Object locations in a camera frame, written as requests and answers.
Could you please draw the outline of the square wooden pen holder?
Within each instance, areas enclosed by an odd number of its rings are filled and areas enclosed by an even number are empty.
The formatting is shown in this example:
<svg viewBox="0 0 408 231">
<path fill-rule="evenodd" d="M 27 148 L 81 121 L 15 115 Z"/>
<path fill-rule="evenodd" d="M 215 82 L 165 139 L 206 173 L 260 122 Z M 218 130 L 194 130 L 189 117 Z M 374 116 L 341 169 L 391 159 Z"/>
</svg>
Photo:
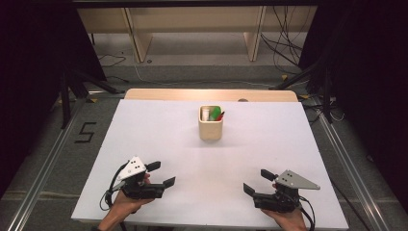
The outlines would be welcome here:
<svg viewBox="0 0 408 231">
<path fill-rule="evenodd" d="M 199 137 L 203 141 L 216 141 L 220 140 L 222 137 L 223 128 L 223 118 L 221 121 L 202 121 L 201 120 L 201 110 L 208 108 L 210 113 L 213 107 L 217 105 L 203 105 L 199 108 L 198 114 L 198 127 L 199 127 Z"/>
</svg>

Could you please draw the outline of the person's left hand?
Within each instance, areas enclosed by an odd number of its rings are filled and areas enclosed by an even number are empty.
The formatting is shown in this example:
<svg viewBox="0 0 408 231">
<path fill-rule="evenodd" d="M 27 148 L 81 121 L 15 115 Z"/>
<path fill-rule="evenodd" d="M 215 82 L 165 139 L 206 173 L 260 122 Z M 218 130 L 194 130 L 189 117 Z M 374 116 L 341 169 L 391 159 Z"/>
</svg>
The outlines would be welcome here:
<svg viewBox="0 0 408 231">
<path fill-rule="evenodd" d="M 134 214 L 143 205 L 152 202 L 153 199 L 133 199 L 127 197 L 123 190 L 120 190 L 115 198 L 115 202 L 111 207 L 105 220 L 111 223 L 119 223 L 124 221 L 129 215 Z"/>
</svg>

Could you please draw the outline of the black curtain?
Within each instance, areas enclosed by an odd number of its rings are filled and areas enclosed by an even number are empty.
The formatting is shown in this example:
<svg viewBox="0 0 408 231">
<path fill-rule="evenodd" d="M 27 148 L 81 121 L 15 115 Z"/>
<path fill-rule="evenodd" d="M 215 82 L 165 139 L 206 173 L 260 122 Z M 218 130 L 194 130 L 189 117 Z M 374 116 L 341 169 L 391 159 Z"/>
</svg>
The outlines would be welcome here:
<svg viewBox="0 0 408 231">
<path fill-rule="evenodd" d="M 0 0 L 0 197 L 72 69 L 106 79 L 76 9 Z"/>
<path fill-rule="evenodd" d="M 300 66 L 329 53 L 332 91 L 408 214 L 408 0 L 320 0 Z"/>
</svg>

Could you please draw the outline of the black tripod stand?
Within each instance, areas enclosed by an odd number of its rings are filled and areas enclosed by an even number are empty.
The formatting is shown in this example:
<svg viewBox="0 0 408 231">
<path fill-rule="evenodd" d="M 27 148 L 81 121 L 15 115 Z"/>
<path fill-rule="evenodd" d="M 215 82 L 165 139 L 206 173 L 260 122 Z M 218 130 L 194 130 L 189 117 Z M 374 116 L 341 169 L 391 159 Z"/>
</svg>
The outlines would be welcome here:
<svg viewBox="0 0 408 231">
<path fill-rule="evenodd" d="M 300 73 L 295 74 L 294 77 L 290 80 L 285 81 L 282 84 L 277 85 L 276 87 L 269 87 L 270 90 L 285 90 L 289 86 L 297 83 L 304 78 L 309 78 L 309 83 L 306 87 L 306 90 L 309 93 L 317 93 L 319 90 L 322 90 L 323 94 L 323 105 L 322 112 L 326 120 L 331 123 L 332 118 L 330 115 L 330 68 L 328 66 L 328 61 L 324 58 L 319 58 L 314 64 L 310 65 L 306 69 L 302 70 Z"/>
<path fill-rule="evenodd" d="M 68 91 L 71 90 L 73 94 L 79 99 L 85 99 L 89 95 L 89 91 L 84 85 L 85 82 L 90 82 L 93 85 L 111 94 L 124 93 L 124 90 L 118 90 L 116 88 L 113 88 L 108 84 L 104 83 L 103 81 L 100 81 L 83 71 L 77 69 L 67 69 L 62 75 L 60 83 L 61 99 L 63 106 L 63 124 L 62 124 L 63 129 L 68 125 L 68 122 L 71 120 L 71 109 Z"/>
</svg>

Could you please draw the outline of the person's right hand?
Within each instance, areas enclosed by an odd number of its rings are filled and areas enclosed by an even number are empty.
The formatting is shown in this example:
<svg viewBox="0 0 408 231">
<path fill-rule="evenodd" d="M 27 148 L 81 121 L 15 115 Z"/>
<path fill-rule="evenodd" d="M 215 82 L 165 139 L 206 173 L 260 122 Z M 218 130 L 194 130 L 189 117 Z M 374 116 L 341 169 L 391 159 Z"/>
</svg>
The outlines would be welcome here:
<svg viewBox="0 0 408 231">
<path fill-rule="evenodd" d="M 299 209 L 291 213 L 278 213 L 262 209 L 262 212 L 273 218 L 284 231 L 307 231 L 307 227 Z"/>
</svg>

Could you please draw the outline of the black metal frame bar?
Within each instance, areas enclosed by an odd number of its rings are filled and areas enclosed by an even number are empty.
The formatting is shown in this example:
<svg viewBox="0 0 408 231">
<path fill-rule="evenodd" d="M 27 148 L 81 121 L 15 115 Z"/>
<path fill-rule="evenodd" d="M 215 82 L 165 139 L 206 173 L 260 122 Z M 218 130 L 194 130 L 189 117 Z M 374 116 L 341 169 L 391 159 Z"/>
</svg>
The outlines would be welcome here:
<svg viewBox="0 0 408 231">
<path fill-rule="evenodd" d="M 325 0 L 69 0 L 77 8 L 318 6 Z"/>
</svg>

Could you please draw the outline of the white foam board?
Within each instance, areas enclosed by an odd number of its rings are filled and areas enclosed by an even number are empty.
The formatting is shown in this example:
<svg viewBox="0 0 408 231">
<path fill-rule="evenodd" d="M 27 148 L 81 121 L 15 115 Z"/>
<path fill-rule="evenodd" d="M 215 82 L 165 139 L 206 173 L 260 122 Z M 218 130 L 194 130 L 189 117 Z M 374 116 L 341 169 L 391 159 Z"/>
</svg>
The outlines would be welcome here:
<svg viewBox="0 0 408 231">
<path fill-rule="evenodd" d="M 161 162 L 154 183 L 173 178 L 164 195 L 128 217 L 132 224 L 274 229 L 243 191 L 272 193 L 261 170 L 290 169 L 319 185 L 302 190 L 318 230 L 348 225 L 331 186 L 303 107 L 298 102 L 223 102 L 222 137 L 199 137 L 199 101 L 122 100 L 73 211 L 82 222 L 102 219 L 100 199 L 118 168 L 134 156 Z"/>
</svg>

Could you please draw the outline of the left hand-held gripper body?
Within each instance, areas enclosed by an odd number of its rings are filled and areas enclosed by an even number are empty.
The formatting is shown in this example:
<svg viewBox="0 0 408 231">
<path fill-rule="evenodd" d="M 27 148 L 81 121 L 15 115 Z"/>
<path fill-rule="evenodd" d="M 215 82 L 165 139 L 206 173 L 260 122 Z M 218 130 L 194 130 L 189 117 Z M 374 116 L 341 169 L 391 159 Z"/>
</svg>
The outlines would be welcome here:
<svg viewBox="0 0 408 231">
<path fill-rule="evenodd" d="M 149 173 L 140 157 L 133 157 L 119 172 L 117 179 L 120 181 L 119 188 L 127 197 L 133 199 L 161 198 L 165 191 L 163 183 L 152 184 L 146 178 Z"/>
</svg>

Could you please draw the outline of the metal floor rail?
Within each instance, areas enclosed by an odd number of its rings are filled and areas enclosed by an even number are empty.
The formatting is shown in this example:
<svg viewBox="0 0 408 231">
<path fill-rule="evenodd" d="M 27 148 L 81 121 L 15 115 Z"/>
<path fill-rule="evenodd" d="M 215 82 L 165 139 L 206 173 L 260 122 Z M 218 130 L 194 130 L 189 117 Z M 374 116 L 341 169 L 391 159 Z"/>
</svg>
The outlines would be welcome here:
<svg viewBox="0 0 408 231">
<path fill-rule="evenodd" d="M 344 144 L 334 126 L 328 121 L 324 113 L 319 114 L 319 122 L 336 152 L 352 189 L 356 193 L 360 204 L 368 216 L 372 230 L 390 231 L 390 226 L 387 224 L 385 217 L 382 215 L 380 207 L 377 205 L 374 197 L 364 183 L 357 166 L 352 163 L 352 160 L 349 157 L 348 152 L 346 151 Z"/>
<path fill-rule="evenodd" d="M 21 195 L 21 203 L 13 215 L 13 219 L 7 227 L 7 231 L 23 230 L 40 197 L 46 181 L 54 168 L 54 165 L 57 163 L 57 160 L 62 153 L 67 138 L 72 130 L 73 123 L 75 122 L 78 113 L 84 107 L 85 103 L 85 99 L 78 99 L 73 105 L 71 118 L 68 120 L 65 127 L 59 130 L 59 134 L 56 137 L 56 140 L 53 142 L 52 148 L 47 153 L 46 158 L 42 162 L 42 165 L 38 171 L 38 174 L 36 175 L 36 178 L 33 180 L 30 189 Z"/>
</svg>

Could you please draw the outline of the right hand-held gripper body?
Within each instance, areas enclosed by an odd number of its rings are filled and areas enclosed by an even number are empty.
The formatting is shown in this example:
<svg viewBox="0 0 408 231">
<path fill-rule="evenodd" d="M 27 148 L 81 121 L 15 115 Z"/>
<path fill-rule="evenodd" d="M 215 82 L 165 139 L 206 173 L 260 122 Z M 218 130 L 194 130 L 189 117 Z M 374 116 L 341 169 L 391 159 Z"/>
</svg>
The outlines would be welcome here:
<svg viewBox="0 0 408 231">
<path fill-rule="evenodd" d="M 275 183 L 275 193 L 266 194 L 255 192 L 252 195 L 254 206 L 259 209 L 278 213 L 291 213 L 300 206 L 298 190 L 319 190 L 316 183 L 287 169 L 272 181 Z"/>
</svg>

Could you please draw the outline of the light wooden desk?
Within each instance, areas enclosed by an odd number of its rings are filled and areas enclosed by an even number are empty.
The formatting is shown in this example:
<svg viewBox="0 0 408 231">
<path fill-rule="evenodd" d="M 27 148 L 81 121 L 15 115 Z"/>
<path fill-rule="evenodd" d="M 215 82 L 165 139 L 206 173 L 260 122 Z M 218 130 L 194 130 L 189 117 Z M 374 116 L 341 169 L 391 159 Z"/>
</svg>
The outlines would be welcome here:
<svg viewBox="0 0 408 231">
<path fill-rule="evenodd" d="M 310 30 L 316 6 L 102 8 L 78 11 L 89 34 L 126 34 L 136 61 L 145 61 L 155 33 L 241 33 L 248 59 L 257 59 L 263 32 Z"/>
</svg>

